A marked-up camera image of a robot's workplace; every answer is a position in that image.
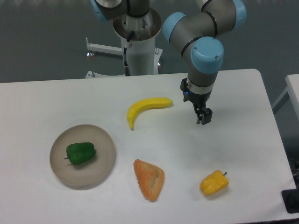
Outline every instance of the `metal stand leg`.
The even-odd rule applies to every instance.
[[[123,56],[123,52],[122,52],[121,48],[89,43],[87,37],[86,37],[86,47],[88,49],[87,57],[89,57],[89,58],[94,57],[93,52],[106,53],[106,54],[111,54],[111,55],[116,55],[116,56]],[[155,57],[154,57],[154,74],[153,75],[158,75],[159,74],[158,67],[161,66],[161,63],[159,62],[159,60],[160,60],[163,50],[160,48],[155,48],[154,51],[155,51]],[[105,76],[105,75],[101,75],[98,73],[94,73],[92,71],[88,71],[88,73],[86,74],[85,77],[86,78],[92,78],[92,77],[97,78],[97,77],[110,77],[110,76]]]
[[[290,98],[288,93],[288,87],[286,87],[282,93],[277,97],[274,103],[271,105],[273,113],[276,114],[277,111],[286,103],[286,101]]]

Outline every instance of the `gray floor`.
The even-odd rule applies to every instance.
[[[218,38],[225,48],[222,70],[259,70],[273,103],[285,77],[299,73],[299,1],[243,2],[246,24]],[[174,12],[199,13],[195,0],[151,0],[151,7],[162,21]],[[119,57],[86,58],[86,36],[91,43],[120,47],[112,21],[99,22],[89,0],[0,0],[0,83],[84,78],[88,70],[123,74]],[[156,42],[164,50],[161,73],[187,72],[162,33]],[[290,101],[275,118],[288,156],[299,159],[299,121]]]

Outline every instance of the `cable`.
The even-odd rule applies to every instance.
[[[134,37],[134,35],[135,35],[135,32],[131,31],[130,36],[127,38],[127,42],[125,44],[125,47],[123,48],[123,61],[124,61],[125,75],[126,76],[131,76],[130,70],[128,68],[129,65],[128,65],[128,62],[127,62],[127,49],[128,49],[129,42]]]

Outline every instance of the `green bell pepper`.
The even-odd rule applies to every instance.
[[[95,156],[94,145],[90,142],[70,144],[66,148],[66,155],[65,160],[70,159],[71,164],[79,165],[91,160]]]

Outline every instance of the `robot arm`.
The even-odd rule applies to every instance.
[[[132,17],[145,16],[150,10],[150,0],[90,0],[101,21],[128,14]]]
[[[167,41],[189,66],[188,78],[182,80],[184,101],[193,103],[197,124],[211,121],[212,110],[206,108],[218,71],[223,63],[224,48],[214,39],[242,25],[246,8],[240,0],[201,0],[201,13],[187,17],[170,15],[163,25]]]

